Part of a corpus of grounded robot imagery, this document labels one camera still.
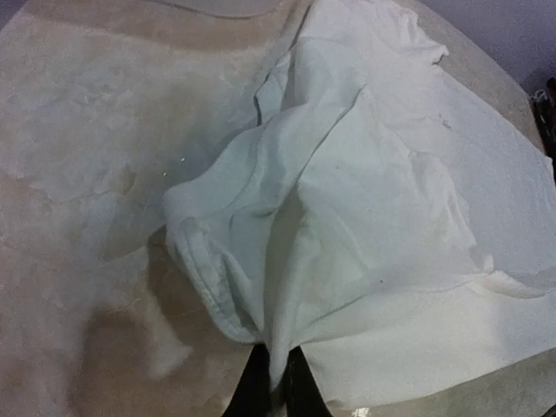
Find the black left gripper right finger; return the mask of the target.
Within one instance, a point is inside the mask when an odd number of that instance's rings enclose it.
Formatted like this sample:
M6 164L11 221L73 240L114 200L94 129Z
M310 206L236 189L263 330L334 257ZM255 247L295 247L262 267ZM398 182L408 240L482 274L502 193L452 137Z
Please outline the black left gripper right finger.
M296 347L288 354L283 389L289 417L332 417L315 382L308 361Z

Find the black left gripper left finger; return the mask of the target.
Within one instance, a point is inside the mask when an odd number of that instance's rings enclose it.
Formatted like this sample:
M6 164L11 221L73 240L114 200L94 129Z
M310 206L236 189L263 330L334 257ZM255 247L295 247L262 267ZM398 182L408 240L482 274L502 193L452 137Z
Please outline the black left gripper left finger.
M268 415L271 408L269 360L264 344L253 346L224 417Z

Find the white cloth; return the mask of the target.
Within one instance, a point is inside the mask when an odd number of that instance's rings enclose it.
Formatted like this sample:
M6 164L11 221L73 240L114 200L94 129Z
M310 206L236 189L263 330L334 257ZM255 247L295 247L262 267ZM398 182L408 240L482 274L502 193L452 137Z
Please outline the white cloth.
M548 157L392 1L318 1L259 122L164 196L216 326L302 347L327 400L412 400L555 346Z

